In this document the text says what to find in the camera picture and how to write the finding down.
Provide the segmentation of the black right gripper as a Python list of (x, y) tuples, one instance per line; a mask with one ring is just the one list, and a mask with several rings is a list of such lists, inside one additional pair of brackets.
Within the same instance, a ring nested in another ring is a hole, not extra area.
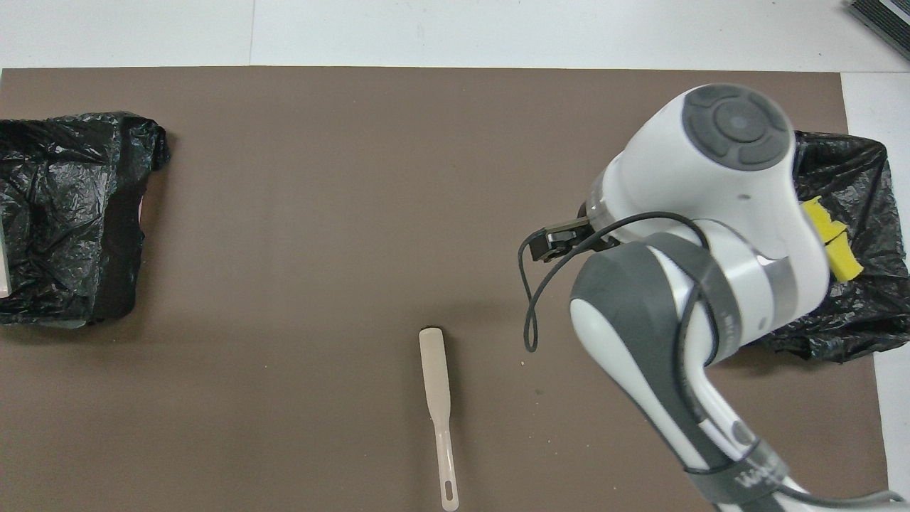
[(583, 242), (588, 242), (588, 252), (605, 252), (621, 245), (621, 241), (611, 234), (594, 237), (606, 226), (595, 220), (586, 202), (579, 205), (577, 217), (545, 227), (544, 233), (535, 233), (530, 237), (530, 256), (533, 262), (550, 262), (562, 258)]

